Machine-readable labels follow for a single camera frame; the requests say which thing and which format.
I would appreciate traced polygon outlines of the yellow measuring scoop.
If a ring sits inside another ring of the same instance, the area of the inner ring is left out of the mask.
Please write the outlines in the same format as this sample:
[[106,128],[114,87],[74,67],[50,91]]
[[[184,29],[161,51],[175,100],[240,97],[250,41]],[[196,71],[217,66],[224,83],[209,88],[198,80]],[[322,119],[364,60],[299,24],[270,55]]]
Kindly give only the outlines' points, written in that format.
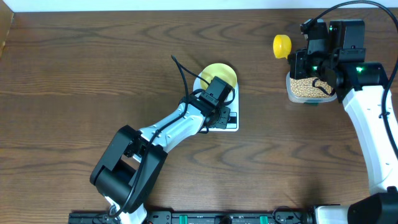
[[292,50],[292,42],[287,35],[276,35],[273,41],[273,52],[275,58],[287,58]]

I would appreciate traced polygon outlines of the yellow bowl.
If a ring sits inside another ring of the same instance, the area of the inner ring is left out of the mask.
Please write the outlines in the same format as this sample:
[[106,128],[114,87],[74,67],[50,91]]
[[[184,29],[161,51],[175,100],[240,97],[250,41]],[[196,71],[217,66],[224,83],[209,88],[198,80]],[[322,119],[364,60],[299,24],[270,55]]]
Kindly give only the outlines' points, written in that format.
[[214,77],[218,77],[233,88],[236,88],[238,83],[236,72],[229,65],[224,63],[213,63],[208,65],[203,69],[200,76],[208,83],[210,83]]

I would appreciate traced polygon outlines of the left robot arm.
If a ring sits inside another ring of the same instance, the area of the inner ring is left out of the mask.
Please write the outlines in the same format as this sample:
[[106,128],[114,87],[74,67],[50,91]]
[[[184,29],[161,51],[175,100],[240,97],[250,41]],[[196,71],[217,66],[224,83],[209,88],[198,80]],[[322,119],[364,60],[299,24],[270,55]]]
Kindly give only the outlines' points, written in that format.
[[90,175],[90,183],[111,204],[107,218],[143,223],[144,202],[154,188],[169,152],[184,139],[227,126],[228,95],[235,89],[214,77],[207,89],[187,93],[177,109],[161,121],[135,130],[120,128]]

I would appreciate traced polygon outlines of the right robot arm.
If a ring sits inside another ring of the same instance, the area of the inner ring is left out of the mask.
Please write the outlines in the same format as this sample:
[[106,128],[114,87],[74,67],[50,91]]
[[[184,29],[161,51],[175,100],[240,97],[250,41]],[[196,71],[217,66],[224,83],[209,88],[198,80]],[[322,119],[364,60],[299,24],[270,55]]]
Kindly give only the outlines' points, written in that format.
[[332,87],[358,136],[370,192],[351,205],[318,205],[307,220],[397,223],[397,120],[383,66],[365,61],[364,21],[312,19],[301,32],[308,45],[287,56],[290,77],[315,77]]

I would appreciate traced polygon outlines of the white digital kitchen scale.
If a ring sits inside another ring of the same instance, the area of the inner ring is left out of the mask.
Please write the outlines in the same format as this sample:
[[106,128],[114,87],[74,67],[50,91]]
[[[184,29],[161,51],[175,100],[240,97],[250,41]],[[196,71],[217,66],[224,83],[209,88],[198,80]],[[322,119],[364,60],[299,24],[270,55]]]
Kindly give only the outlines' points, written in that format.
[[230,105],[227,107],[230,109],[229,120],[226,125],[226,129],[221,128],[213,128],[210,127],[210,132],[236,132],[239,129],[239,85],[236,84],[235,88],[235,97],[233,97],[233,93],[228,95],[226,101],[233,100]]

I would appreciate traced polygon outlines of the soybeans in container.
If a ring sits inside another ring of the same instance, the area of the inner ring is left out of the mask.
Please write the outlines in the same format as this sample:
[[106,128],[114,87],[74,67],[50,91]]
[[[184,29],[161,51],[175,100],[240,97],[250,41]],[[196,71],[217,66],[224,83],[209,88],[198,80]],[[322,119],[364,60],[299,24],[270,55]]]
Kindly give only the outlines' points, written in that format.
[[328,98],[332,87],[315,77],[295,80],[289,78],[292,93],[301,98]]

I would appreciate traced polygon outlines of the clear plastic container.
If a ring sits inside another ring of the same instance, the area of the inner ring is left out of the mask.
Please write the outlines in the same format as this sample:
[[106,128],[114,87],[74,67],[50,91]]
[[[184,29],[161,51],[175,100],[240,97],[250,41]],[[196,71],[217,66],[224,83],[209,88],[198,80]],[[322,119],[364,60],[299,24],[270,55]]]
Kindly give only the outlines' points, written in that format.
[[286,75],[288,98],[293,103],[328,103],[337,99],[332,87],[326,82],[313,78],[295,80]]

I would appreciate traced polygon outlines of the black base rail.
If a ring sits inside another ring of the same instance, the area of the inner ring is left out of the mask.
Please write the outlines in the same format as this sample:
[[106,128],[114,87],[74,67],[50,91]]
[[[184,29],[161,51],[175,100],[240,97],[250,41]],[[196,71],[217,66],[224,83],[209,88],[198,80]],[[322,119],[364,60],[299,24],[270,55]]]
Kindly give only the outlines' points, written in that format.
[[296,223],[348,223],[348,207],[341,205],[314,206],[306,210],[294,210],[280,206],[269,212],[171,212],[166,210],[147,211],[140,206],[134,213],[116,213],[116,206],[108,212],[72,212],[68,224],[93,223],[143,223],[143,224],[296,224]]

